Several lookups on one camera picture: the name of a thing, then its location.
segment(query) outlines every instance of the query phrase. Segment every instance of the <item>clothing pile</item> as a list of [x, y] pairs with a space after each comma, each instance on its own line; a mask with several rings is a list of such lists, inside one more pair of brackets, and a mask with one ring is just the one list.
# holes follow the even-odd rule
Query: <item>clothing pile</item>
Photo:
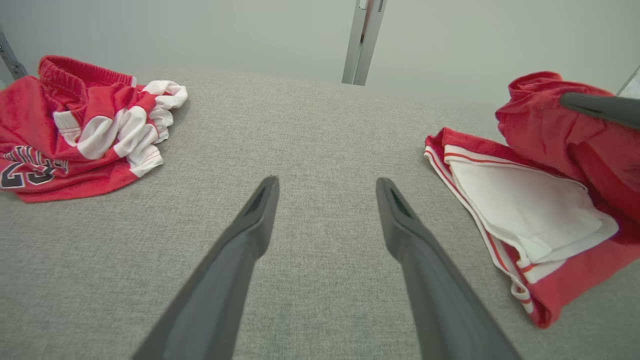
[[509, 146], [443, 128], [424, 156], [471, 213], [511, 293], [546, 328], [561, 308], [640, 258], [640, 132], [568, 110], [609, 92], [539, 72], [496, 112]]
[[163, 163], [170, 109], [187, 90], [61, 56], [45, 56], [40, 79], [0, 94], [2, 190], [25, 202], [74, 199], [121, 188]]

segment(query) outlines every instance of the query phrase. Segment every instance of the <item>red stripe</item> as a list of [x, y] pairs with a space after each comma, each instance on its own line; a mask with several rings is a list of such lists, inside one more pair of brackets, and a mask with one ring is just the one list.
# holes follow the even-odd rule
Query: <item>red stripe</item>
[[[442, 169], [440, 168], [440, 165], [438, 165], [438, 162], [436, 161], [436, 157], [433, 155], [433, 153], [431, 151], [428, 151], [428, 150], [425, 150], [424, 152], [428, 153], [429, 155], [431, 155], [433, 157], [433, 163], [438, 168], [438, 171], [440, 171], [440, 173], [444, 174], [444, 171], [442, 171]], [[456, 190], [456, 193], [458, 193], [458, 195], [460, 195], [460, 192], [458, 191], [458, 188], [455, 185], [453, 185], [451, 180], [449, 180], [449, 178], [446, 177], [446, 176], [445, 176], [445, 178], [449, 182], [449, 184], [451, 184], [451, 187], [453, 187]], [[489, 243], [491, 244], [491, 248], [493, 249], [493, 253], [495, 254], [495, 257], [498, 259], [498, 262], [500, 263], [500, 265], [502, 266], [502, 269], [504, 269], [504, 271], [506, 271], [506, 272], [509, 272], [509, 270], [507, 270], [507, 266], [504, 265], [504, 262], [502, 261], [502, 258], [500, 257], [500, 254], [498, 253], [498, 249], [495, 248], [495, 244], [493, 243], [493, 238], [491, 237], [491, 234], [489, 234], [489, 232], [487, 230], [484, 230], [484, 232], [486, 233], [486, 236], [489, 239]]]
[[536, 265], [535, 265], [535, 264], [529, 264], [529, 265], [527, 265], [527, 266], [525, 266], [525, 267], [521, 268], [521, 271], [522, 271], [522, 272], [527, 272], [527, 271], [529, 271], [529, 270], [533, 269], [534, 267], [536, 267]]
[[447, 157], [447, 156], [457, 156], [459, 158], [465, 158], [467, 160], [471, 160], [471, 161], [476, 162], [476, 163], [493, 163], [493, 164], [503, 164], [503, 165], [518, 165], [518, 166], [521, 166], [521, 167], [532, 168], [532, 167], [528, 167], [527, 165], [522, 165], [522, 164], [517, 164], [517, 163], [505, 163], [505, 162], [502, 162], [502, 161], [495, 161], [495, 160], [473, 159], [473, 158], [469, 158], [466, 155], [456, 154], [455, 152], [445, 152], [444, 156], [445, 157]]

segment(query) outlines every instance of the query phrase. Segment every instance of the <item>gray fabric surface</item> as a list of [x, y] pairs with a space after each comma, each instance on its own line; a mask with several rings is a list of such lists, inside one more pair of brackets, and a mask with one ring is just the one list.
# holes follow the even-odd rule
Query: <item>gray fabric surface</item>
[[159, 145], [164, 165], [89, 199], [0, 194], [3, 357], [131, 355], [268, 175], [280, 176], [280, 202], [237, 358], [419, 357], [401, 269], [383, 243], [380, 176], [396, 182], [525, 359], [640, 354], [638, 262], [538, 329], [423, 159], [424, 137], [443, 126], [499, 140], [494, 109], [225, 71], [139, 79], [189, 91]]

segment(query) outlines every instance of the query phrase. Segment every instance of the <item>white stripe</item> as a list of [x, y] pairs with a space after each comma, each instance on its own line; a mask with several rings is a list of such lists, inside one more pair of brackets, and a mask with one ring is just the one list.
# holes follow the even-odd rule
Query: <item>white stripe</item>
[[[429, 160], [429, 162], [431, 163], [431, 166], [436, 171], [436, 173], [442, 178], [442, 181], [445, 183], [445, 185], [447, 185], [449, 190], [460, 201], [462, 206], [464, 206], [467, 209], [467, 211], [471, 214], [471, 217], [476, 222], [476, 226], [478, 227], [478, 229], [480, 231], [480, 235], [482, 236], [482, 238], [484, 240], [484, 245], [486, 246], [487, 250], [489, 251], [489, 254], [491, 255], [491, 259], [493, 261], [493, 264], [498, 269], [502, 270], [502, 272], [504, 272], [507, 276], [509, 276], [511, 278], [511, 281], [513, 282], [514, 286], [517, 286], [518, 288], [522, 289], [522, 291], [523, 291], [522, 293], [517, 293], [516, 292], [518, 294], [518, 296], [516, 296], [516, 298], [518, 298], [519, 300], [529, 299], [531, 297], [531, 294], [529, 293], [529, 289], [527, 289], [527, 287], [524, 286], [524, 283], [522, 282], [522, 280], [520, 278], [520, 274], [516, 270], [515, 265], [513, 264], [513, 262], [511, 262], [511, 258], [509, 258], [509, 256], [506, 254], [506, 251], [504, 250], [504, 247], [502, 246], [501, 242], [498, 239], [494, 239], [493, 244], [495, 245], [498, 254], [494, 253], [493, 247], [491, 246], [491, 242], [490, 242], [489, 238], [487, 237], [487, 231], [484, 228], [484, 226], [482, 225], [480, 219], [478, 218], [478, 215], [477, 215], [476, 211], [473, 208], [471, 208], [471, 206], [469, 205], [467, 200], [464, 197], [462, 197], [461, 194], [458, 193], [458, 189], [455, 188], [454, 186], [451, 186], [451, 183], [449, 183], [447, 181], [448, 179], [451, 179], [450, 178], [451, 174], [450, 173], [446, 173], [447, 172], [446, 171], [446, 167], [440, 161], [440, 159], [438, 159], [435, 156], [435, 154], [436, 154], [436, 152], [430, 146], [427, 146], [425, 148], [424, 157], [427, 160]], [[498, 256], [500, 256], [500, 259], [504, 263], [504, 266], [506, 266], [507, 268], [503, 268], [502, 267], [502, 265], [500, 264], [500, 261], [498, 260]]]
[[538, 168], [534, 168], [534, 167], [530, 167], [527, 165], [523, 165], [511, 160], [507, 160], [507, 159], [503, 159], [503, 158], [498, 158], [496, 156], [491, 156], [491, 155], [485, 155], [485, 154], [479, 154], [477, 152], [473, 152], [473, 151], [469, 151], [466, 150], [462, 147], [459, 146], [455, 146], [455, 145], [445, 145], [444, 146], [444, 151], [446, 152], [452, 152], [454, 154], [460, 154], [460, 155], [464, 155], [467, 156], [469, 158], [475, 159], [475, 160], [483, 160], [483, 161], [497, 161], [499, 162], [499, 164], [496, 163], [479, 163], [479, 162], [475, 162], [472, 160], [468, 160], [465, 158], [459, 158], [457, 156], [445, 156], [444, 157], [444, 161], [446, 163], [449, 163], [450, 161], [459, 161], [462, 163], [469, 163], [469, 164], [473, 164], [473, 165], [477, 165], [477, 166], [491, 166], [491, 167], [509, 167], [509, 168], [517, 168], [517, 169], [522, 169], [522, 170], [529, 170], [529, 171], [534, 171], [537, 172], [539, 174], [545, 174], [546, 176], [550, 176], [553, 177], [554, 179], [562, 179], [562, 180], [567, 180], [567, 181], [571, 181], [575, 184], [580, 185], [580, 187], [587, 192], [587, 187], [584, 186], [583, 184], [581, 184], [580, 182], [573, 180], [573, 179], [569, 179], [568, 177], [560, 177], [560, 176], [555, 176], [553, 174], [549, 174], [546, 171], [542, 171]]

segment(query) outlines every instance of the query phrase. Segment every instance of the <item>red cloth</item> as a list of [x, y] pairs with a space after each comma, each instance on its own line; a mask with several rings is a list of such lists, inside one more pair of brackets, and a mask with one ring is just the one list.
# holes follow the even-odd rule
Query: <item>red cloth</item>
[[0, 94], [2, 190], [25, 202], [89, 197], [162, 163], [153, 144], [168, 137], [183, 86], [136, 87], [130, 75], [61, 56], [42, 58], [38, 73]]
[[579, 181], [640, 222], [640, 131], [563, 108], [566, 92], [613, 96], [554, 72], [523, 76], [495, 113], [498, 129], [518, 155]]
[[[510, 147], [446, 127], [436, 136], [427, 137], [425, 145], [425, 157], [430, 160], [438, 175], [463, 204], [465, 200], [451, 180], [451, 170], [447, 164], [447, 157], [457, 154], [446, 153], [444, 151], [446, 145], [462, 147], [478, 154], [478, 158], [482, 155], [494, 156], [523, 167], [534, 167], [554, 175], [562, 175], [562, 172], [554, 168], [537, 164], [520, 156]], [[551, 268], [551, 271], [544, 265], [535, 264], [520, 268], [517, 265], [518, 252], [494, 238], [476, 221], [494, 264], [512, 278], [515, 285], [515, 291], [512, 290], [513, 295], [519, 299], [531, 320], [539, 327], [546, 328], [554, 323], [560, 317], [563, 306], [605, 281], [633, 260], [640, 258], [639, 222], [610, 206], [599, 194], [592, 192], [590, 195], [595, 207], [612, 216], [620, 230], [612, 238], [565, 260], [558, 268]]]
[[472, 213], [451, 181], [447, 164], [448, 156], [459, 154], [445, 153], [446, 145], [476, 153], [472, 161], [495, 156], [576, 180], [589, 189], [594, 206], [618, 223], [620, 230], [612, 238], [553, 269], [520, 268], [518, 252], [476, 221], [493, 262], [512, 278], [513, 295], [542, 328], [559, 318], [563, 306], [640, 258], [640, 132], [563, 108], [559, 98], [565, 92], [612, 96], [593, 86], [563, 81], [553, 72], [538, 72], [509, 84], [511, 100], [496, 112], [498, 129], [509, 147], [447, 128], [425, 141], [425, 157]]

